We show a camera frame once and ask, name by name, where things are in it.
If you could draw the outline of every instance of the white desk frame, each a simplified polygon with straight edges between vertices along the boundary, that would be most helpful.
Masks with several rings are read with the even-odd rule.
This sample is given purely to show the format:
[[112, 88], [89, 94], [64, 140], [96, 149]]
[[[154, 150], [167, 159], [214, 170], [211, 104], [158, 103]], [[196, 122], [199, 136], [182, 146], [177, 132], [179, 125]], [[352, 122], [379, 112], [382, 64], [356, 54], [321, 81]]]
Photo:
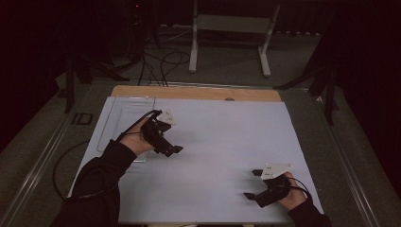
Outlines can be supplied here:
[[197, 71], [198, 61], [198, 30], [219, 30], [252, 32], [266, 34], [265, 42], [259, 46], [259, 57], [262, 64], [263, 76], [269, 78], [271, 75], [266, 50], [268, 49], [271, 34], [277, 19], [280, 5], [276, 5], [270, 18], [252, 18], [252, 17], [233, 17], [220, 15], [198, 14], [198, 0], [194, 0], [194, 20], [192, 26], [192, 48], [189, 61], [189, 72]]

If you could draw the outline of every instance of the person's right hand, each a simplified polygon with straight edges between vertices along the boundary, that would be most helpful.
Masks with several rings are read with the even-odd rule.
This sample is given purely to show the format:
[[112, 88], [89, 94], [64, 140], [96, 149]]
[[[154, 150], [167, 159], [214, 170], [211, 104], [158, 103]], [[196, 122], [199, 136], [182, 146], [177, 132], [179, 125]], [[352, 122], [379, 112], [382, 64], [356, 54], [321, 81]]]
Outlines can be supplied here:
[[[292, 177], [292, 174], [289, 172], [284, 173], [284, 175], [288, 178], [291, 186], [298, 187], [298, 184]], [[290, 189], [288, 195], [282, 200], [278, 201], [279, 204], [284, 206], [288, 211], [294, 209], [301, 203], [306, 201], [306, 196], [302, 190]]]

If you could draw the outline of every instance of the person's left hand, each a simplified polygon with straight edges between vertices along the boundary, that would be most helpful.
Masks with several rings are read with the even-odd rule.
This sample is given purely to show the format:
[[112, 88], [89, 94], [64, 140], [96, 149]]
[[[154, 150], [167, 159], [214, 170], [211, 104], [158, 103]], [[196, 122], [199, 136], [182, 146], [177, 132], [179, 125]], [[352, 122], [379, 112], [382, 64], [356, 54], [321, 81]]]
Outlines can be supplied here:
[[119, 142], [127, 146], [136, 156], [141, 153], [154, 149], [154, 147], [144, 139], [141, 133], [141, 127], [149, 118], [145, 118], [134, 126]]

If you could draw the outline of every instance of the floor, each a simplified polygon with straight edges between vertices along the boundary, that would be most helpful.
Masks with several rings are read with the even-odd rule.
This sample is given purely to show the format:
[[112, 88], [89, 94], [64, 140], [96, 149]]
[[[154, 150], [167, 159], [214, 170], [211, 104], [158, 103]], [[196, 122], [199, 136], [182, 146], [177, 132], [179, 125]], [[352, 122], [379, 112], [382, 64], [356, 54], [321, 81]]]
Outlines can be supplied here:
[[[162, 85], [162, 65], [163, 73], [172, 69], [166, 76], [170, 86], [271, 89], [303, 73], [320, 39], [319, 36], [275, 34], [268, 49], [271, 78], [267, 79], [262, 76], [256, 50], [260, 39], [249, 35], [221, 38], [214, 33], [201, 34], [197, 72], [189, 73], [187, 55], [177, 51], [189, 53], [191, 35], [187, 29], [163, 30], [161, 39], [165, 49], [155, 49], [155, 43], [148, 42], [141, 85]], [[163, 57], [166, 57], [164, 63], [160, 61]], [[116, 64], [123, 62], [126, 61], [115, 59]], [[137, 84], [141, 71], [142, 63], [138, 63], [119, 72], [131, 79], [123, 83], [93, 71], [91, 85], [77, 82], [77, 101], [71, 114], [63, 113], [65, 99], [55, 96], [14, 138], [0, 154], [0, 225], [48, 226], [61, 205], [52, 185], [53, 165], [72, 145], [90, 138], [104, 100], [113, 87]], [[63, 76], [58, 82], [62, 88]], [[280, 91], [280, 96], [288, 107], [323, 209], [333, 226], [401, 226], [401, 202], [341, 89], [336, 90], [334, 127], [331, 127], [322, 115], [323, 104], [305, 91], [310, 82]], [[93, 114], [94, 121], [89, 125], [72, 125], [74, 113]], [[75, 148], [59, 165], [56, 179], [60, 191], [68, 191], [85, 148], [85, 145]]]

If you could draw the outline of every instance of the white marker tag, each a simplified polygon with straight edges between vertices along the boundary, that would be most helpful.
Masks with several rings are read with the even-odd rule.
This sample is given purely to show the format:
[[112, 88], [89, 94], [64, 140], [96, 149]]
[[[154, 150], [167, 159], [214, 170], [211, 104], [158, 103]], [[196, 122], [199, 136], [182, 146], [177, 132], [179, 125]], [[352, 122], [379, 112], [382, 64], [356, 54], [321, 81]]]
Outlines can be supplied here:
[[262, 180], [273, 179], [281, 174], [289, 171], [294, 167], [293, 164], [266, 164], [266, 168], [263, 169]]
[[164, 112], [160, 113], [160, 115], [158, 115], [156, 117], [157, 120], [161, 121], [161, 122], [165, 122], [166, 124], [169, 125], [175, 125], [176, 122], [173, 118], [173, 115], [171, 114], [170, 110], [165, 110]]

